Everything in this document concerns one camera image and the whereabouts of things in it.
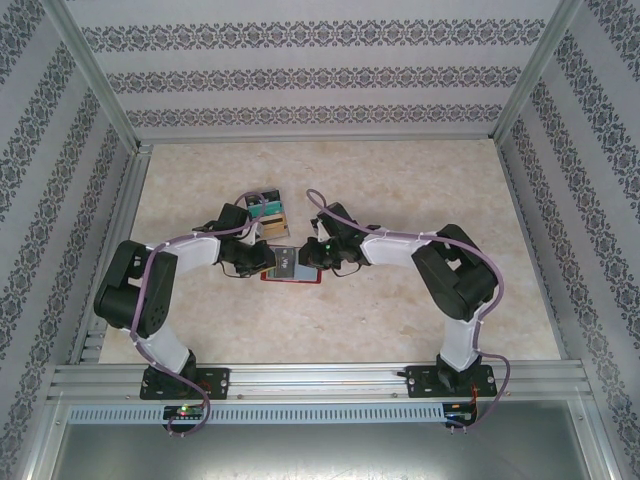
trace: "purple cable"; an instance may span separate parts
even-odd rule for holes
[[[423,234],[423,233],[420,233],[420,234],[402,233],[402,232],[381,233],[380,231],[371,230],[369,228],[363,227],[361,225],[358,225],[355,222],[352,222],[350,220],[342,218],[341,216],[336,215],[331,210],[329,210],[327,208],[327,199],[319,191],[317,191],[317,190],[315,190],[313,188],[310,188],[310,189],[307,190],[306,193],[307,193],[307,198],[311,201],[311,203],[313,203],[316,207],[318,207],[322,213],[330,216],[334,220],[337,220],[337,221],[339,221],[341,223],[344,223],[345,225],[348,225],[348,226],[350,226],[352,228],[355,228],[356,230],[360,230],[361,232],[367,233],[369,235],[386,236],[386,237],[389,237],[389,238],[403,238],[403,239],[409,239],[409,240],[412,240],[412,239],[415,239],[415,240],[430,240],[430,241],[433,241],[433,242],[440,242],[440,243],[453,245],[455,247],[461,248],[463,250],[466,250],[466,251],[474,254],[476,257],[478,257],[480,260],[482,260],[484,263],[486,263],[489,266],[489,268],[491,269],[491,271],[495,275],[496,280],[498,281],[498,294],[493,299],[493,302],[491,302],[491,304],[486,309],[484,309],[482,312],[480,312],[480,315],[478,315],[478,323],[476,324],[476,328],[473,331],[472,346],[473,346],[473,349],[476,351],[476,353],[478,355],[482,355],[483,357],[487,357],[487,358],[496,358],[498,360],[502,360],[504,362],[505,367],[506,367],[506,372],[505,372],[505,375],[504,375],[504,381],[502,382],[502,386],[500,387],[500,390],[498,390],[498,393],[496,394],[496,397],[494,398],[493,402],[491,402],[491,404],[489,405],[489,408],[487,408],[487,411],[484,413],[484,415],[482,415],[482,417],[480,417],[478,420],[476,420],[475,423],[470,425],[467,428],[467,430],[471,430],[472,428],[475,428],[477,425],[479,425],[485,419],[485,417],[487,417],[487,415],[489,415],[491,412],[493,412],[493,410],[496,408],[496,406],[498,405],[498,401],[500,400],[500,398],[502,398],[502,395],[504,395],[504,392],[507,389],[507,384],[509,383],[509,379],[511,378],[511,363],[509,363],[509,360],[507,359],[507,357],[505,357],[503,355],[499,355],[497,353],[485,353],[485,352],[482,352],[478,347],[478,340],[480,338],[480,329],[482,328],[482,323],[483,323],[484,317],[486,317],[489,313],[491,313],[498,306],[498,303],[500,303],[500,301],[502,300],[502,297],[504,296],[504,278],[502,277],[502,273],[500,273],[500,269],[498,268],[498,266],[493,262],[493,260],[491,260],[487,255],[482,253],[477,248],[474,248],[471,245],[468,245],[468,244],[466,244],[464,242],[460,242],[458,240],[453,240],[453,239],[445,238],[445,237],[438,237],[437,235],[431,235],[431,234],[426,234],[426,233],[425,234]],[[316,200],[313,197],[314,195],[317,196],[322,203],[320,203],[318,200]]]
[[[200,420],[200,423],[196,424],[191,430],[189,430],[187,432],[183,432],[183,433],[178,434],[177,432],[174,432],[173,430],[171,430],[171,424],[173,423],[173,421],[177,417],[170,418],[169,419],[169,423],[167,424],[167,430],[169,431],[169,435],[171,435],[171,436],[180,435],[180,437],[186,437],[187,435],[191,435],[193,433],[196,433],[198,430],[200,430],[202,427],[204,427],[204,425],[207,423],[207,420],[209,419],[209,414],[211,413],[211,400],[209,399],[209,396],[207,395],[207,392],[205,392],[203,388],[201,388],[200,386],[196,385],[191,380],[188,380],[188,379],[184,378],[180,374],[172,372],[171,370],[169,370],[164,365],[159,364],[144,349],[144,347],[142,345],[140,345],[140,343],[138,341],[140,339],[140,337],[138,336],[138,334],[136,332],[138,331],[138,325],[140,323],[140,316],[142,315],[142,310],[144,308],[144,294],[147,291],[147,283],[149,281],[149,275],[150,275],[150,272],[151,272],[151,265],[153,264],[153,261],[156,258],[156,255],[158,253],[160,253],[162,250],[164,250],[165,248],[167,248],[168,246],[170,246],[170,245],[175,245],[175,244],[178,244],[178,243],[182,243],[182,242],[185,242],[187,240],[192,240],[194,238],[208,238],[208,237],[217,237],[218,235],[230,235],[230,234],[233,234],[233,233],[242,232],[243,230],[246,230],[247,228],[251,228],[254,224],[256,224],[258,221],[260,221],[260,219],[264,215],[264,212],[265,212],[266,206],[267,206],[267,201],[265,200],[264,196],[259,192],[247,192],[247,193],[243,193],[242,195],[240,195],[238,197],[238,199],[234,202],[234,205],[237,205],[238,202],[240,202],[240,200],[242,200],[243,198],[248,197],[249,195],[255,195],[255,196],[259,197],[260,201],[261,201],[261,204],[262,204],[262,208],[260,209],[260,214],[257,217],[255,217],[254,219],[252,219],[249,223],[243,225],[242,227],[232,228],[230,230],[223,230],[223,231],[220,231],[220,232],[207,232],[207,233],[193,232],[192,234],[189,234],[189,235],[181,235],[179,237],[172,238],[171,240],[167,240],[166,242],[161,243],[160,245],[158,245],[156,248],[154,248],[151,251],[151,253],[149,254],[149,258],[147,259],[147,264],[145,265],[145,268],[144,268],[144,273],[142,274],[142,283],[140,285],[140,293],[138,294],[138,303],[136,304],[136,310],[135,310],[135,313],[133,314],[133,321],[131,323],[131,331],[129,332],[129,337],[133,341],[133,345],[136,347],[136,350],[138,350],[140,355],[142,355],[142,357],[147,362],[149,362],[149,364],[153,368],[155,368],[156,370],[160,370],[161,372],[166,373],[170,377],[173,377],[176,380],[179,380],[180,382],[184,383],[185,385],[193,388],[196,392],[198,392],[200,395],[202,395],[202,403],[206,407],[206,412],[202,416],[202,420]]]

